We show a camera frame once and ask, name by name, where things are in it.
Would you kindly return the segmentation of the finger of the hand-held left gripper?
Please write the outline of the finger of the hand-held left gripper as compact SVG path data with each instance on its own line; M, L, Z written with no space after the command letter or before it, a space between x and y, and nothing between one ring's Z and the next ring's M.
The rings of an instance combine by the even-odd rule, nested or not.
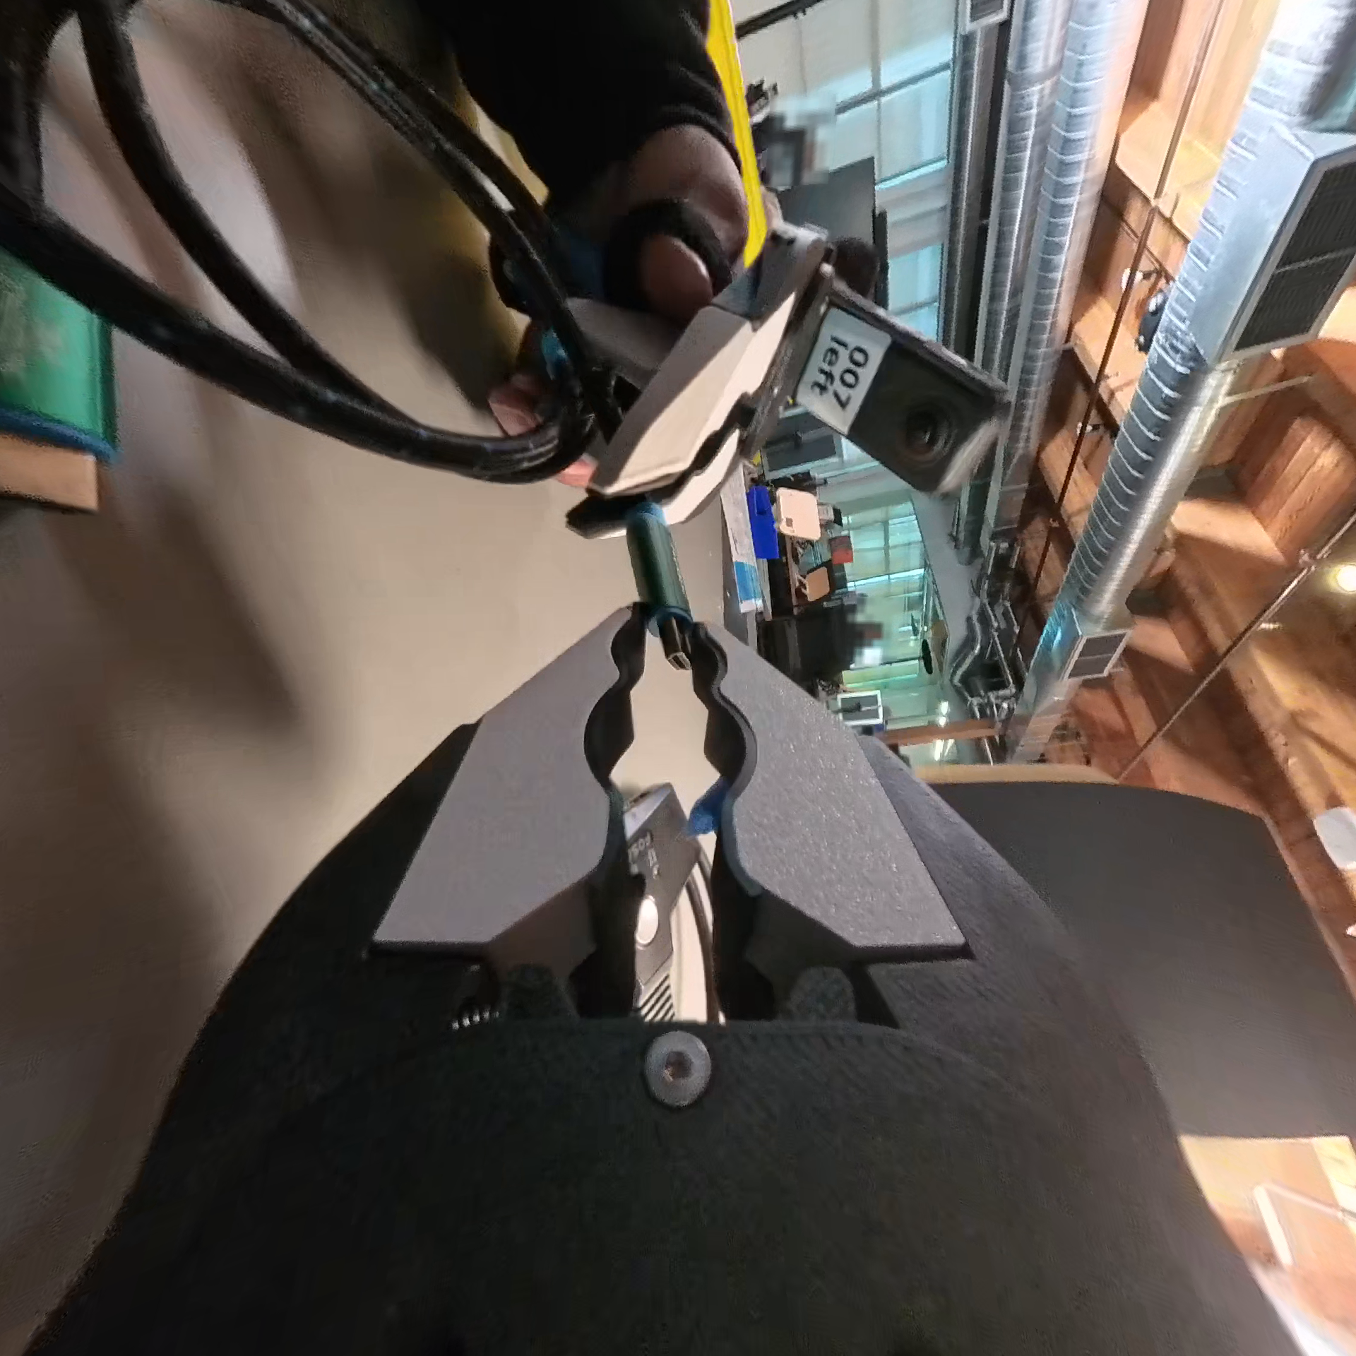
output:
M739 444L739 428L720 428L705 438L691 467L659 497L668 528L686 523L718 496L739 460Z
M654 317L573 299L570 313L586 338L623 376L647 381L618 431L592 447L596 464L584 499L568 510L570 531L621 535L642 502L659 507L660 494L691 467L707 436L720 428L742 434L741 405L752 401L759 409L796 310L796 299L760 318L709 305L676 333Z

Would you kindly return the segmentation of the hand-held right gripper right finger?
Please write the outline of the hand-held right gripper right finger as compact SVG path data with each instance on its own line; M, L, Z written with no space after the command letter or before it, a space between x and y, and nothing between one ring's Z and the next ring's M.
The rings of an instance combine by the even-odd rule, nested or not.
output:
M702 806L718 1001L780 1003L812 970L964 959L867 743L717 625L691 630L691 677L717 773Z

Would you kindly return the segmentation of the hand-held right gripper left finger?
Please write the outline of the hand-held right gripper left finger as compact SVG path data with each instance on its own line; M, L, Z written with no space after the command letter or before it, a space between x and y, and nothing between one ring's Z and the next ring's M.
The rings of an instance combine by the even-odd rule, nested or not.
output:
M373 945L497 978L581 967L636 988L638 886L613 782L631 748L642 614L610 614L484 714Z

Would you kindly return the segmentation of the black hdmi switch box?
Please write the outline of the black hdmi switch box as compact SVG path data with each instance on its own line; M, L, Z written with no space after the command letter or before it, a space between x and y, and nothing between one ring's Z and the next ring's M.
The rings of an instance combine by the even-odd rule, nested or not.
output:
M633 1016L646 1024L720 1024L710 862L688 830L670 785L631 798L623 811L634 925Z

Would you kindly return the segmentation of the printed paper sheet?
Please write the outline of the printed paper sheet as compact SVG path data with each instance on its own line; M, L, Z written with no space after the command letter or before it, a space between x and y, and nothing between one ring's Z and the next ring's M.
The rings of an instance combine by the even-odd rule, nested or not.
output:
M762 610L760 577L752 533L747 491L741 481L730 481L720 496L726 546L731 556L734 601L742 615Z

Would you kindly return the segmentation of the black monitor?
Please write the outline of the black monitor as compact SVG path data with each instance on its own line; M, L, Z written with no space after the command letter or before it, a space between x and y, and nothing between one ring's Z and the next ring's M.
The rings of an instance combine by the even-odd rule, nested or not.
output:
M888 220L876 205L876 162L857 158L778 191L783 218L820 229L846 252L846 279L873 304L888 300Z

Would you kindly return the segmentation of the silver ventilation duct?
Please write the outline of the silver ventilation duct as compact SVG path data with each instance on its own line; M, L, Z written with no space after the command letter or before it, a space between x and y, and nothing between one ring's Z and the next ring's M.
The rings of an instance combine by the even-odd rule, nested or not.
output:
M1144 8L1009 5L977 360L1006 384L1010 412L964 501L973 551L1019 530Z
M1317 338L1353 283L1354 3L1280 3L1022 701L1010 762L1039 757L1201 467L1235 370Z

